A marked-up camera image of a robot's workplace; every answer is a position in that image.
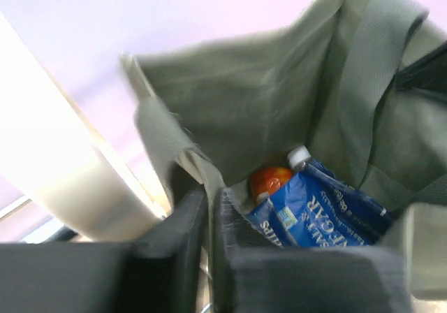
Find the clear plastic water bottle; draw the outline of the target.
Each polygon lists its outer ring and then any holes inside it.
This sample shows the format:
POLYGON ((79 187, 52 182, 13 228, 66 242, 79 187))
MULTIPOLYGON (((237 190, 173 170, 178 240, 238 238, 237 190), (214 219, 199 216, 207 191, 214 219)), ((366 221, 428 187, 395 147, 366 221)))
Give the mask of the clear plastic water bottle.
POLYGON ((293 172, 304 170, 312 156, 304 145, 296 147, 287 156, 288 164, 293 172))

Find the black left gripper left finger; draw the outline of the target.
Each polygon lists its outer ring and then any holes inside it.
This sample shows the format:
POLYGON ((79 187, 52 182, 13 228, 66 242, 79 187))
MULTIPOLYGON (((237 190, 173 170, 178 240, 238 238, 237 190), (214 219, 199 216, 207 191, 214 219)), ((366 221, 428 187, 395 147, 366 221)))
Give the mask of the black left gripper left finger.
POLYGON ((207 220, 202 189, 127 242, 1 246, 2 312, 194 312, 207 220))

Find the blue chips bag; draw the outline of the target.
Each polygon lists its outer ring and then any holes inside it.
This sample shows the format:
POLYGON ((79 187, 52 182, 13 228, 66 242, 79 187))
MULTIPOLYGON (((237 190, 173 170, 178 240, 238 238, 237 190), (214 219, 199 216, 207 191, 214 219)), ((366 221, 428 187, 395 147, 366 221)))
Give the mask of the blue chips bag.
POLYGON ((382 205, 315 159, 245 217, 279 247, 372 245, 394 222, 382 205))

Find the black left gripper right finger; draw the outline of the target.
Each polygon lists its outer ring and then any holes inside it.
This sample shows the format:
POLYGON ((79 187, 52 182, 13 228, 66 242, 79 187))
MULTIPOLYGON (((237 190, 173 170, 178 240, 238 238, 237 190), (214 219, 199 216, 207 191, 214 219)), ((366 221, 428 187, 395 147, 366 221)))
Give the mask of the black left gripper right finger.
POLYGON ((215 312, 412 312, 401 258, 381 247, 281 248, 235 209, 212 208, 215 312))

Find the green fabric grocery bag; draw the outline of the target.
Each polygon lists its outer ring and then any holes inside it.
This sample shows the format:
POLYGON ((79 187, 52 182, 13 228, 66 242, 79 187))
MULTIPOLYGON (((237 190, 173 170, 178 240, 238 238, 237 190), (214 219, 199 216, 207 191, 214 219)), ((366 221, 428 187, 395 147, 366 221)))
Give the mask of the green fabric grocery bag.
POLYGON ((315 0, 279 31, 121 56, 174 211, 205 192, 209 261, 218 192, 230 189, 246 219, 249 178, 291 170, 288 153, 304 145, 394 219, 374 244, 347 247, 398 255, 412 312, 446 301, 446 33, 427 16, 415 0, 315 0))

